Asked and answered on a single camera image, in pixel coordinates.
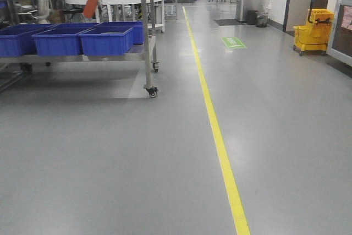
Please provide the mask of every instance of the trash can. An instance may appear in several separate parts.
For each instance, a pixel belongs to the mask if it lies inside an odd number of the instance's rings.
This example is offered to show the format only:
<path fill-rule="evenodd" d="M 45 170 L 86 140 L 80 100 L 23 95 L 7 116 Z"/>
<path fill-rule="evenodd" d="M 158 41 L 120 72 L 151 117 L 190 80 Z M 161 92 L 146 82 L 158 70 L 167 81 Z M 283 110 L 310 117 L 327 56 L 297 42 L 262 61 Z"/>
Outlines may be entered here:
<path fill-rule="evenodd" d="M 247 24 L 255 25 L 257 19 L 258 10 L 248 10 L 247 11 Z"/>
<path fill-rule="evenodd" d="M 269 13 L 257 12 L 257 28 L 266 28 L 268 25 Z"/>

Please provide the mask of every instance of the doormat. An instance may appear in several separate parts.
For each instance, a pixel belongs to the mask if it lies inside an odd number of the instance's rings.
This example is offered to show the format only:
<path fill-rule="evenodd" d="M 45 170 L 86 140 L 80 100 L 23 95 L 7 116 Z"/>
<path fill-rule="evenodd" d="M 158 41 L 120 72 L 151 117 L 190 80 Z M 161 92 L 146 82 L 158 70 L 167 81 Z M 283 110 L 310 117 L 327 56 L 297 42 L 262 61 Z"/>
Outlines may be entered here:
<path fill-rule="evenodd" d="M 219 26 L 241 26 L 245 25 L 242 22 L 238 22 L 235 19 L 215 19 L 214 20 Z"/>

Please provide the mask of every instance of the gray epoxy floor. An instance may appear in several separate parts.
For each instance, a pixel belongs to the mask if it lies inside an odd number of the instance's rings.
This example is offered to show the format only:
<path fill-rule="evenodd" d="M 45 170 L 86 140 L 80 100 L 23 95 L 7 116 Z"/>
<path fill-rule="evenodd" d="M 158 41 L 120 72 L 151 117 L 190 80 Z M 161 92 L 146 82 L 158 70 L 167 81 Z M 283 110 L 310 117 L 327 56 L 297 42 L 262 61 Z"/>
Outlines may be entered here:
<path fill-rule="evenodd" d="M 351 78 L 276 29 L 218 27 L 228 3 L 186 9 L 252 234 L 352 233 Z M 35 65 L 0 94 L 1 235 L 236 234 L 179 14 L 157 99 L 133 62 Z"/>

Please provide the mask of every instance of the wheel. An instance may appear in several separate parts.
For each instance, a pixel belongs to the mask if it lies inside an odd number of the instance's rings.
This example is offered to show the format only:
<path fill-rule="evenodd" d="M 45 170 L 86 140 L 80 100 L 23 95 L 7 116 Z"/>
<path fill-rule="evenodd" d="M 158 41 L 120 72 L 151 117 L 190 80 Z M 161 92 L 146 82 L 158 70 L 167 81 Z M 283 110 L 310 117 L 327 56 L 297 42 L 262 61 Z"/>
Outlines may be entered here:
<path fill-rule="evenodd" d="M 157 97 L 158 95 L 158 89 L 157 88 L 146 88 L 147 92 L 149 93 L 149 96 L 154 98 Z"/>
<path fill-rule="evenodd" d="M 154 92 L 149 93 L 149 96 L 150 96 L 151 98 L 154 98 L 154 97 L 156 97 L 157 95 L 158 95 L 158 92 L 157 92 L 157 91 L 154 91 Z"/>
<path fill-rule="evenodd" d="M 30 63 L 20 63 L 20 67 L 25 74 L 32 74 L 33 72 L 32 64 Z"/>

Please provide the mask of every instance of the yellow floor line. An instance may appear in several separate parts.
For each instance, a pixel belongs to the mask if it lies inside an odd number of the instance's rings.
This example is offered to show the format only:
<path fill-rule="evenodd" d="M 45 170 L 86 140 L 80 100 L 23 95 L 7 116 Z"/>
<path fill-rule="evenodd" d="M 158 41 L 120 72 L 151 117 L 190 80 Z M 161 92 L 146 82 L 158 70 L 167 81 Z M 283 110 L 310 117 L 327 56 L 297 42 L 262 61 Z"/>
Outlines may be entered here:
<path fill-rule="evenodd" d="M 194 57 L 196 60 L 198 74 L 200 78 L 200 83 L 203 90 L 205 105 L 208 111 L 208 116 L 211 124 L 211 128 L 213 131 L 214 141 L 216 145 L 216 149 L 218 152 L 221 170 L 226 186 L 227 196 L 230 202 L 231 212 L 234 219 L 235 228 L 237 231 L 237 235 L 250 235 L 249 226 L 247 223 L 247 218 L 243 209 L 242 201 L 240 194 L 238 192 L 238 188 L 236 185 L 235 177 L 232 172 L 231 164 L 229 161 L 229 157 L 227 155 L 224 139 L 221 134 L 220 126 L 218 123 L 218 119 L 215 113 L 215 109 L 213 106 L 213 102 L 210 96 L 208 84 L 204 75 L 203 67 L 200 61 L 198 49 L 194 40 L 194 35 L 192 32 L 192 28 L 190 26 L 187 12 L 185 7 L 183 7 L 183 13 L 185 15 L 186 24 L 188 28 L 189 37 L 191 39 L 192 49 L 194 53 Z"/>

